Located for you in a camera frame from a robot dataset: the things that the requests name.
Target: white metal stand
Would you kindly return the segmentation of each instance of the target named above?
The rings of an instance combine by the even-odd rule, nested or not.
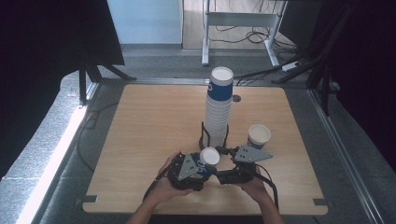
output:
[[[261,13],[238,13],[238,12],[210,12],[210,0],[206,0],[205,5],[205,34],[202,45],[202,65],[209,65],[209,26],[247,26],[247,27],[271,27],[272,32],[268,40],[264,41],[268,55],[273,66],[279,66],[273,50],[274,40],[283,15],[286,1],[281,2],[279,11],[276,14]]]

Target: black curtain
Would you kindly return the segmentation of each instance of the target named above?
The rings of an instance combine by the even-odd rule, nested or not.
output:
[[[62,78],[93,64],[124,64],[106,0],[3,1],[0,7],[0,176],[32,138]]]
[[[339,101],[396,170],[396,6],[360,1],[335,43]]]

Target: wooden table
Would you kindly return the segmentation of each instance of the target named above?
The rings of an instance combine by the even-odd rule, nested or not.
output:
[[[87,192],[97,200],[84,203],[83,209],[132,213],[169,155],[177,150],[198,152],[206,90],[207,86],[191,85],[126,86]],[[267,126],[272,138],[264,149],[274,157],[258,164],[276,184],[280,213],[325,215],[328,207],[314,204],[323,194],[285,92],[234,87],[233,94],[241,96],[241,102],[232,105],[227,147],[244,145],[250,125]],[[230,157],[222,156],[218,170],[231,168]],[[202,191],[160,204],[155,214],[233,216],[258,215],[260,210],[240,188],[221,186],[211,176]]]

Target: wall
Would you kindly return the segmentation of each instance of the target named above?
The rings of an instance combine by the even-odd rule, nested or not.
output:
[[[182,0],[107,0],[121,44],[181,44]]]

